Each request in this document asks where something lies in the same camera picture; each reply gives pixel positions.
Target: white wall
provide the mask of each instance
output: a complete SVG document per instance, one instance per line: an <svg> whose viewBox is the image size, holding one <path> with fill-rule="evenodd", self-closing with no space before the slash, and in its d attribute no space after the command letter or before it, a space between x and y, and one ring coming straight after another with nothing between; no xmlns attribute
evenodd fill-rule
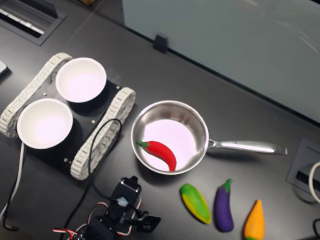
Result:
<svg viewBox="0 0 320 240"><path fill-rule="evenodd" d="M125 25L320 122L320 5L123 0Z"/></svg>

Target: dark gray desk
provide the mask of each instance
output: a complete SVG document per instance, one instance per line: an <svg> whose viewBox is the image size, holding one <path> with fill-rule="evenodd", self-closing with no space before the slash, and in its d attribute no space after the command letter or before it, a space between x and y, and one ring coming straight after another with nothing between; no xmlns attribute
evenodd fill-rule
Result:
<svg viewBox="0 0 320 240"><path fill-rule="evenodd" d="M262 199L266 240L297 240L311 236L312 221L320 217L318 205L299 200L286 182L301 137L320 143L320 129L238 87L171 54L161 54L151 44L105 19L91 15L78 4L58 3L67 19L41 46L0 27L1 59L13 71L0 82L0 111L27 85L55 53L91 57L122 78L122 86L137 92L136 106L124 124L123 137L96 178L97 186L111 194L121 177L136 175L142 185L142 208L162 217L152 234L132 232L126 239L238 240L256 199ZM192 171L175 177L154 174L136 160L130 128L135 116L160 100L178 100L199 111L217 140L258 140L288 147L288 156L207 154ZM16 176L19 141L0 135L0 206L4 206ZM184 183L198 187L213 208L215 191L233 178L231 208L235 229L219 233L213 225L195 221L181 203ZM10 219L35 239L58 239L53 227L62 226L82 195L81 183L48 165L27 158ZM84 223L93 204L101 200L92 190L70 228Z"/></svg>

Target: desk outlet box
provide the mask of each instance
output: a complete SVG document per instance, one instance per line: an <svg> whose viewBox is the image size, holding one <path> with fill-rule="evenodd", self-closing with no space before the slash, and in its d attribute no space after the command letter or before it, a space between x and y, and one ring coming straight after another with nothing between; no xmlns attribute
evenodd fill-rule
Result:
<svg viewBox="0 0 320 240"><path fill-rule="evenodd" d="M309 174L312 166L320 162L320 146L303 138L292 161L286 180L299 189L310 193ZM314 173L313 187L320 195L320 167Z"/></svg>

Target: toy eggplant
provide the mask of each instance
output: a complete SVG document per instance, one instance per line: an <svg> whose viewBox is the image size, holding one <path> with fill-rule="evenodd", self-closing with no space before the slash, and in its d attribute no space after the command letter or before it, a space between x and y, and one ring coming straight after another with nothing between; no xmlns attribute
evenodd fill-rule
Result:
<svg viewBox="0 0 320 240"><path fill-rule="evenodd" d="M192 185L186 183L180 189L181 196L188 210L201 222L211 223L211 213L201 193Z"/></svg>
<svg viewBox="0 0 320 240"><path fill-rule="evenodd" d="M246 240L263 240L265 218L261 200L257 200L244 226Z"/></svg>
<svg viewBox="0 0 320 240"><path fill-rule="evenodd" d="M230 184L228 179L225 184L220 186L215 195L214 201L214 221L220 232L227 233L234 229L234 221L230 209Z"/></svg>

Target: toy chili pepper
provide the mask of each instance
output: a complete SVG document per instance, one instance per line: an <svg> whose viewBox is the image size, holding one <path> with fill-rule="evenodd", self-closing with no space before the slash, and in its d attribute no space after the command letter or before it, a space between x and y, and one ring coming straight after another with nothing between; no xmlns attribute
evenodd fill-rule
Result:
<svg viewBox="0 0 320 240"><path fill-rule="evenodd" d="M136 141L148 154L163 160L169 166L169 171L173 172L177 166L174 153L166 145L158 141Z"/></svg>

